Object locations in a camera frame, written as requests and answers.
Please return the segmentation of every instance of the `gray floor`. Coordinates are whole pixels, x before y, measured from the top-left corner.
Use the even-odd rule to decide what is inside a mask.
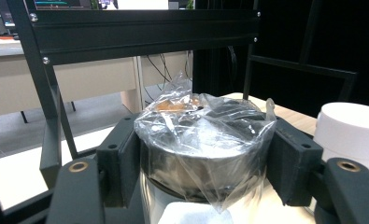
[[[73,111],[70,103],[65,104],[74,136],[114,126],[130,114],[119,93],[75,101],[74,104],[77,111]],[[28,110],[24,114],[28,123],[23,122],[20,112],[0,116],[0,158],[41,146],[45,126],[42,110]]]

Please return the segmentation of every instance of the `black wall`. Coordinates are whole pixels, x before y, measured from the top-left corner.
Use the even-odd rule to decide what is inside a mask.
[[[252,9],[253,0],[195,1],[197,9]],[[243,92],[248,46],[195,50],[193,54],[193,91],[215,96]]]
[[[262,21],[254,54],[298,62],[311,3],[310,0],[260,0]],[[235,47],[238,75],[233,85],[229,78],[231,59],[225,50],[220,50],[218,68],[212,67],[220,73],[212,79],[218,82],[211,90],[215,95],[243,91],[247,47]],[[199,54],[197,61],[201,65],[195,60],[194,69],[200,68],[198,72],[207,74],[205,68],[210,70],[211,57]],[[369,1],[322,2],[308,63],[358,72],[349,101],[369,105]],[[342,78],[253,63],[250,95],[270,97],[279,105],[316,117],[323,104],[337,100],[343,82]]]

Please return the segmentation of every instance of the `clear plastic bag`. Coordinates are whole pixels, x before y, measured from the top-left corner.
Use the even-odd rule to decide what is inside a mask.
[[[250,101],[192,93],[182,74],[136,119],[146,147],[142,172],[189,202],[222,212],[264,179],[275,130],[272,100],[263,113]]]

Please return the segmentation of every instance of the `white cylinder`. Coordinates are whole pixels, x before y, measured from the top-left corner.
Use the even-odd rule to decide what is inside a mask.
[[[369,169],[369,106],[324,105],[318,115],[314,141],[324,148],[322,158],[325,161],[347,158]]]

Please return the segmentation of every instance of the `desk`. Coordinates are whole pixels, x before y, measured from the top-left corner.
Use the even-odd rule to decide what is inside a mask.
[[[187,60],[185,51],[164,55],[172,76],[180,70],[184,71]],[[163,71],[164,65],[159,57],[150,56]],[[144,57],[57,65],[55,73],[64,102],[120,92],[123,104],[133,113],[144,108],[142,88],[163,83],[161,75]],[[0,115],[39,107],[41,104],[21,42],[0,39]]]
[[[227,97],[241,99],[242,94],[234,93]],[[250,100],[261,110],[265,110],[263,100],[254,97],[250,97]],[[278,105],[275,112],[296,128],[310,134],[315,131],[314,118]],[[79,150],[100,145],[111,130],[112,128],[108,128],[75,138]],[[70,161],[70,154],[65,141],[62,142],[62,148],[63,164],[66,164]],[[40,155],[41,148],[35,148],[0,159],[0,202],[4,209],[47,190],[42,175],[38,171]],[[283,206],[275,191],[268,185],[264,188],[255,223],[307,224],[315,221],[302,207]]]

